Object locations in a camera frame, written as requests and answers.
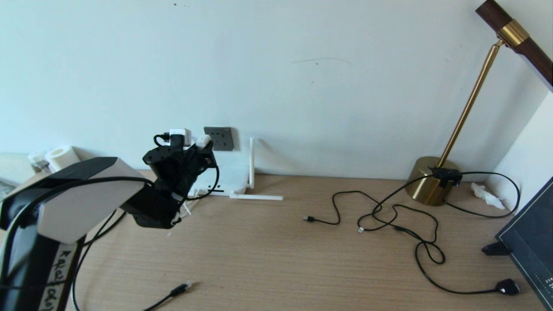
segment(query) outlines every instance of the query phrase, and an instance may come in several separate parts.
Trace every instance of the gray wall socket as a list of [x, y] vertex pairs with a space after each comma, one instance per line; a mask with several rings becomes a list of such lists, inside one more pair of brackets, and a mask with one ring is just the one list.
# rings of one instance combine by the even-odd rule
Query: gray wall socket
[[204, 127], [204, 132], [211, 136], [214, 151], [232, 151], [232, 131], [230, 127]]

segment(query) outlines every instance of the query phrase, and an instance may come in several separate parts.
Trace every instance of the white wall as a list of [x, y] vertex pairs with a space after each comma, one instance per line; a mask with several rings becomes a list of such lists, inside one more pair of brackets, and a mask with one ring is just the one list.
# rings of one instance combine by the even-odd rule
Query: white wall
[[[549, 93], [524, 130], [499, 162], [495, 172], [509, 176], [520, 188], [520, 208], [553, 177], [553, 93]], [[509, 209], [515, 206], [517, 193], [502, 177], [490, 177], [487, 185]]]
[[[220, 163], [247, 163], [255, 136], [261, 172], [406, 178], [441, 154], [496, 41], [482, 2], [3, 1], [0, 151], [144, 168], [154, 134], [232, 126]], [[550, 0], [499, 3], [551, 55]], [[451, 153], [465, 170], [495, 168], [547, 93], [512, 51], [495, 62]]]

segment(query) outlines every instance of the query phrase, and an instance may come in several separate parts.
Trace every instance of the white plug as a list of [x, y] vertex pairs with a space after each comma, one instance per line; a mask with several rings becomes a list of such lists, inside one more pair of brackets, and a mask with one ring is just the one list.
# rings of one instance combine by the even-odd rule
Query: white plug
[[196, 146], [198, 146], [198, 148], [200, 149], [204, 149], [207, 146], [207, 144], [209, 144], [210, 141], [211, 141], [211, 136], [204, 134], [200, 136], [200, 138], [198, 138], [198, 141], [196, 142]]

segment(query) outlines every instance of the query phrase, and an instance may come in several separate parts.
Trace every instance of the wooden desk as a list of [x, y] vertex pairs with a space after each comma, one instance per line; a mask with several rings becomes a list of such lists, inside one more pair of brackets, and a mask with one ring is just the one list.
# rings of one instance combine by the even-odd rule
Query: wooden desk
[[[127, 216], [92, 246], [77, 279], [77, 300], [82, 310], [142, 310], [192, 280], [193, 289], [159, 310], [543, 310], [509, 257], [480, 251], [508, 219], [424, 206], [405, 192], [390, 200], [438, 218], [437, 244], [447, 261], [438, 266], [421, 252], [437, 282], [471, 291], [512, 278], [521, 287], [515, 297], [462, 296], [434, 287], [416, 265], [415, 239], [392, 228], [357, 233], [357, 219], [374, 206], [361, 195], [337, 198], [339, 226], [302, 220], [334, 221], [331, 196], [337, 191], [358, 189], [382, 199], [402, 184], [260, 175], [251, 193], [284, 195], [284, 201], [209, 197], [171, 230], [144, 229]], [[468, 184], [455, 189], [451, 201], [497, 211], [475, 198]], [[431, 236], [428, 217], [399, 212], [398, 225]], [[73, 310], [71, 303], [67, 309]]]

